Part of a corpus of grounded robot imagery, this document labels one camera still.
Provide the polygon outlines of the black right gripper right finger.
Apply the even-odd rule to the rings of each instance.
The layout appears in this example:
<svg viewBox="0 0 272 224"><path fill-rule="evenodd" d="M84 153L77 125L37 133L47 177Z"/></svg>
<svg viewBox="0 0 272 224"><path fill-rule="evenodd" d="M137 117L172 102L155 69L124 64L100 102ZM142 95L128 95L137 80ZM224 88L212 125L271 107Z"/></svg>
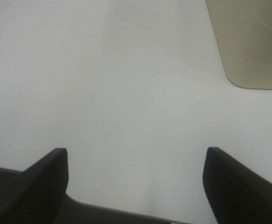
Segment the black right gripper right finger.
<svg viewBox="0 0 272 224"><path fill-rule="evenodd" d="M272 224L272 183L218 147L209 147L203 187L219 224Z"/></svg>

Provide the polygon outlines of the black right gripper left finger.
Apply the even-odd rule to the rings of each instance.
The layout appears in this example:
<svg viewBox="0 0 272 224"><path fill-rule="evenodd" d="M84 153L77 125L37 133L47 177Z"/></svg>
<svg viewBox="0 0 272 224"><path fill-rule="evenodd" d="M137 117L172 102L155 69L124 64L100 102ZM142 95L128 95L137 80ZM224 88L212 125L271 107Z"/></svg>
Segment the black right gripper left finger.
<svg viewBox="0 0 272 224"><path fill-rule="evenodd" d="M51 224L69 180L68 153L55 148L0 186L0 224Z"/></svg>

